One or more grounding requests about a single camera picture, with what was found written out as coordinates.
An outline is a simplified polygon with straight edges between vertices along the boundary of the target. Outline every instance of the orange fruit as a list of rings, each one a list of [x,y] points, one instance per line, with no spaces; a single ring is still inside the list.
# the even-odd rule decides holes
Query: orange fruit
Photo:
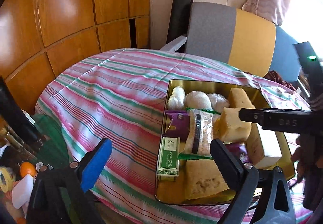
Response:
[[[26,224],[25,218],[17,218],[17,224]]]
[[[27,174],[32,177],[37,173],[36,168],[30,162],[23,162],[20,166],[20,175],[24,178]]]

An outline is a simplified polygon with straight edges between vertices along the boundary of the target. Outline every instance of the tablecloth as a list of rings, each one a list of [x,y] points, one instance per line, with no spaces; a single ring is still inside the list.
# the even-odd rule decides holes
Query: tablecloth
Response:
[[[54,118],[72,159],[79,161],[100,139],[113,152],[93,193],[135,223],[216,223],[227,205],[169,206],[154,197],[167,86],[170,79],[218,81],[259,89],[273,108],[308,109],[296,92],[211,59],[156,50],[103,52],[68,68],[43,91],[36,113]],[[288,137],[293,151],[297,146]],[[302,207],[302,184],[292,193],[297,222],[310,215]],[[243,223],[251,220],[247,212]]]

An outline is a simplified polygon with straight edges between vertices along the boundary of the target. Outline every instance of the brown cloth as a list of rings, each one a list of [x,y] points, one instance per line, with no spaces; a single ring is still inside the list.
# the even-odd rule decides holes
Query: brown cloth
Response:
[[[286,82],[285,80],[282,79],[282,77],[280,76],[280,74],[278,74],[276,71],[269,71],[264,78],[270,80],[270,81],[274,81],[278,84],[281,84],[283,86],[286,86],[287,88],[293,90],[296,92],[295,87],[293,87],[293,85],[289,82]]]

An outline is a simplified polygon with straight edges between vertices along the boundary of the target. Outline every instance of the white label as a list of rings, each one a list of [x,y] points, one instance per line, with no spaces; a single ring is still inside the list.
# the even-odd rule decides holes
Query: white label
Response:
[[[164,150],[176,151],[177,150],[177,138],[165,137]]]

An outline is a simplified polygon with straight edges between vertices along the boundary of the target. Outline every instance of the metal tray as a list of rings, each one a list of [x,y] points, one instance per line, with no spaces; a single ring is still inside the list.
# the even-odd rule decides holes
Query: metal tray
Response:
[[[165,102],[165,108],[164,108],[164,116],[163,116],[163,124],[162,124],[162,131],[161,135],[165,132],[166,128],[166,122],[167,118],[165,116],[165,110],[166,110],[166,104],[169,99],[169,97],[172,94],[173,89],[176,86],[181,86],[184,90],[185,93],[188,94],[192,91],[202,91],[205,92],[206,94],[208,93],[218,93],[222,94],[226,98],[229,96],[229,92],[231,88],[243,88],[249,99],[251,100],[252,104],[257,108],[269,108],[269,104],[267,103],[266,99],[263,97],[261,92],[258,89],[252,88],[252,87],[246,87],[246,86],[238,86],[238,85],[233,85],[233,84],[226,84],[226,83],[220,83],[220,82],[210,82],[210,81],[195,81],[195,80],[170,80],[168,84],[168,89],[167,89],[167,96],[166,96],[166,102]],[[291,153],[290,149],[287,143],[287,140],[285,138],[285,135],[283,132],[275,132],[276,137],[280,146],[280,150],[282,153],[281,159],[277,161],[277,163],[268,170],[271,170],[273,167],[276,165],[281,167],[284,171],[286,180],[290,180],[295,176],[295,169],[294,165],[290,160]],[[185,167],[183,166],[182,169],[180,169],[180,173],[185,174],[184,171]],[[184,177],[180,178],[180,181],[182,183],[177,183],[178,186],[184,186]],[[172,192],[172,185],[174,182],[170,183],[163,187],[162,190],[159,191],[159,194],[162,194],[164,192]],[[235,196],[235,191],[233,190],[225,190],[223,192],[220,192],[218,194],[206,197],[206,198],[201,198],[201,199],[192,199],[192,200],[184,200],[181,203],[171,201],[171,199],[163,199],[157,194],[157,188],[158,188],[158,178],[156,174],[156,185],[155,185],[155,198],[164,203],[164,204],[169,204],[169,205],[177,205],[177,206],[213,206],[213,205],[222,205],[222,204],[228,204],[231,202],[233,197]],[[257,188],[255,190],[254,197],[259,196],[261,193],[261,188]]]

